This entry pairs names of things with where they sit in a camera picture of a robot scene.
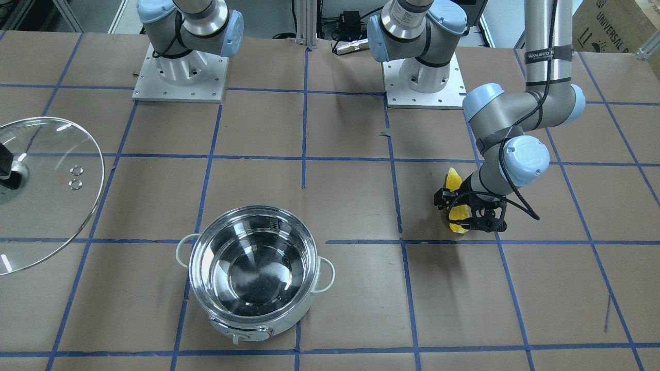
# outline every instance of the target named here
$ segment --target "cardboard box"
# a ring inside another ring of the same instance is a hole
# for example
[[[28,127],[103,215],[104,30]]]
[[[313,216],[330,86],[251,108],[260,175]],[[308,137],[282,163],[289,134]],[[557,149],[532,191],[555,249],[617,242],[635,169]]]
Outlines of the cardboard box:
[[[660,0],[584,0],[573,16],[573,47],[634,53],[660,28]],[[660,78],[660,50],[649,59]]]

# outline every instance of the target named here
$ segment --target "silver connector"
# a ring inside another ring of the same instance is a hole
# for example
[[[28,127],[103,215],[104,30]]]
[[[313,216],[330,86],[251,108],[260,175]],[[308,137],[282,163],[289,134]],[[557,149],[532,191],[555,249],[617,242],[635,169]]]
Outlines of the silver connector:
[[[368,49],[369,49],[369,39],[356,40],[353,42],[349,42],[348,44],[339,46],[337,48],[337,55],[344,55],[344,54],[354,53],[356,51],[368,50]]]

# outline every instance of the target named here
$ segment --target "tiled surface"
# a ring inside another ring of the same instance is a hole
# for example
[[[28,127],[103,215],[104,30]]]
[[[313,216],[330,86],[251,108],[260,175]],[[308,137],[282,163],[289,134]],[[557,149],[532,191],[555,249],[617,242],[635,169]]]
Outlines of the tiled surface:
[[[131,72],[147,44],[0,40],[0,119],[78,122],[108,167],[100,209],[76,243],[0,278],[0,368],[658,368],[660,83],[648,66],[576,54],[585,115],[533,133],[553,163],[521,192],[541,220],[509,207],[506,232],[456,235],[432,196],[449,167],[464,178],[477,168],[461,112],[385,109],[369,53],[247,39],[221,108],[136,105]],[[522,91],[516,53],[459,48],[467,90]],[[299,216],[338,276],[299,325],[236,347],[210,327],[173,254],[182,236],[254,203]],[[20,237],[0,243],[30,240]]]

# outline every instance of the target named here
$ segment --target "metal base plate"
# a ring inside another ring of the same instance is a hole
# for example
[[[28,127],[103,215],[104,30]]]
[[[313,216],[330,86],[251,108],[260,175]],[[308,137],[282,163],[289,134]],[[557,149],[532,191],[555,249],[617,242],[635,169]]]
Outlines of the metal base plate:
[[[392,108],[435,108],[440,110],[460,110],[467,95],[463,75],[458,66],[456,54],[449,62],[449,80],[445,88],[433,94],[425,94],[410,89],[399,77],[404,59],[383,63],[383,79],[387,92],[387,106]]]
[[[134,100],[147,102],[202,102],[222,103],[229,58],[202,53],[207,61],[204,79],[191,85],[174,85],[160,76],[156,60],[151,57],[154,48],[149,44],[145,62],[133,91]]]

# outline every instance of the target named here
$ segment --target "yellow object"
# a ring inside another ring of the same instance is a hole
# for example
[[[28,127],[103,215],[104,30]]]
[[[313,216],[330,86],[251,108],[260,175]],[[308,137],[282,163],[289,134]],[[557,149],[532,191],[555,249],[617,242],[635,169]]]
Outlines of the yellow object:
[[[445,186],[449,188],[450,191],[455,191],[463,183],[463,178],[454,170],[454,168],[449,168],[447,173],[447,180],[445,181]],[[470,208],[467,205],[460,205],[454,207],[449,213],[449,218],[451,220],[461,220],[470,217]],[[468,230],[459,226],[458,224],[449,224],[449,228],[454,233],[464,234]]]

